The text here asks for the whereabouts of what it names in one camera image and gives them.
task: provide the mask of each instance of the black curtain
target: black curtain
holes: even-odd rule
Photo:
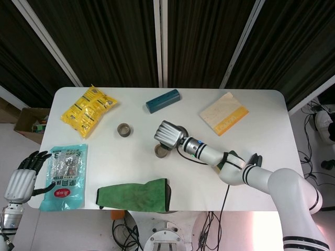
[[[169,0],[168,86],[218,88],[253,4]]]
[[[158,87],[152,0],[28,0],[83,85]]]
[[[288,109],[335,74],[335,2],[265,1],[225,88],[276,89]]]
[[[31,107],[51,107],[73,86],[10,0],[0,1],[0,85]]]

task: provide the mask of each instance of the green cloth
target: green cloth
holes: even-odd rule
[[[156,179],[146,184],[121,184],[101,187],[97,191],[96,204],[138,212],[167,212],[171,188],[167,179]]]

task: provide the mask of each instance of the robotic hand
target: robotic hand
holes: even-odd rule
[[[33,152],[13,172],[5,192],[8,206],[3,208],[0,215],[0,251],[14,248],[12,239],[22,218],[23,204],[29,201],[31,196],[46,193],[55,187],[55,183],[52,183],[47,188],[34,190],[36,177],[44,161],[50,156],[47,151]]]
[[[274,172],[263,169],[261,156],[256,154],[246,163],[234,151],[219,152],[188,136],[185,128],[167,121],[161,123],[154,138],[165,149],[181,147],[202,162],[218,166],[220,179],[229,185],[246,184],[269,194],[280,216],[285,251],[329,251],[326,239],[311,217],[320,210],[322,196],[297,172],[288,168]]]

